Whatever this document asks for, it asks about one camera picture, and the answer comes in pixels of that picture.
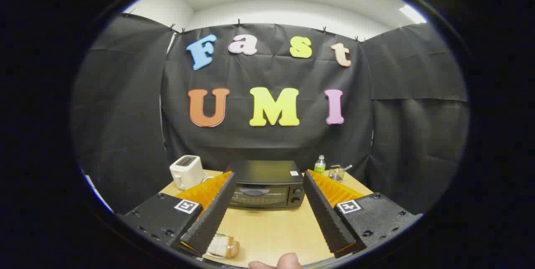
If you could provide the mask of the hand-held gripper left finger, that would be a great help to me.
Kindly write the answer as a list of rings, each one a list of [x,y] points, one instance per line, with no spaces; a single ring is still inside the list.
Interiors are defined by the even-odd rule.
[[[157,193],[119,219],[157,246],[202,257],[234,190],[235,173],[229,171],[177,195]]]

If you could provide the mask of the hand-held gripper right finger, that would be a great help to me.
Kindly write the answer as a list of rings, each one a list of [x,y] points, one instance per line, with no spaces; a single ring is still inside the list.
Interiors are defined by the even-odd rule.
[[[303,188],[329,251],[336,258],[372,249],[422,217],[382,193],[365,195],[311,170],[303,176]]]

